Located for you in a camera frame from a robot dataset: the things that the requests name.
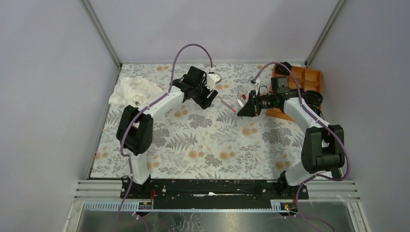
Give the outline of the white pen grey cap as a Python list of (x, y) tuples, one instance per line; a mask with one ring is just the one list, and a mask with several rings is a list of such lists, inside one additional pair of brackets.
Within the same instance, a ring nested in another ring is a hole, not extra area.
[(243, 104), (243, 102), (242, 102), (240, 99), (237, 99), (237, 102), (238, 102), (240, 108), (243, 108), (243, 107), (244, 107), (244, 104)]

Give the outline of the pink red pen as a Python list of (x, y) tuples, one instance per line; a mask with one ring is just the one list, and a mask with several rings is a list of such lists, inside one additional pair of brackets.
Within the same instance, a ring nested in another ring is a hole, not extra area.
[(236, 112), (236, 110), (231, 105), (229, 105), (227, 102), (225, 102), (224, 100), (220, 100), (220, 102), (223, 105), (225, 105), (227, 108), (229, 108), (231, 111)]

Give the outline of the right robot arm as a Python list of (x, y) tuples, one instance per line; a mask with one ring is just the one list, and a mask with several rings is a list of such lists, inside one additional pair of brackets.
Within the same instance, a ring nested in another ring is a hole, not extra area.
[(278, 195), (289, 199), (307, 181), (324, 172), (348, 166), (350, 159), (344, 146), (344, 130), (319, 117), (301, 97), (300, 89), (291, 90), (285, 76), (271, 78), (273, 93), (261, 95), (252, 90), (238, 116), (255, 117), (262, 109), (278, 108), (304, 132), (301, 161), (284, 171), (276, 185)]

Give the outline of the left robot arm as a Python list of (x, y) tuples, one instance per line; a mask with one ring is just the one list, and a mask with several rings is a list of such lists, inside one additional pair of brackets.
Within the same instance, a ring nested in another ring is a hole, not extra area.
[(146, 152), (153, 143), (155, 122), (187, 100), (194, 101), (202, 109), (210, 107), (218, 94), (216, 86), (220, 82), (220, 75), (213, 70), (205, 72), (191, 66), (181, 78), (172, 78), (169, 89), (152, 100), (139, 107), (125, 107), (116, 138), (120, 142), (120, 154), (127, 159), (130, 170), (125, 178), (126, 191), (131, 190), (139, 199), (149, 195), (150, 186), (146, 181), (150, 179), (150, 173), (146, 167)]

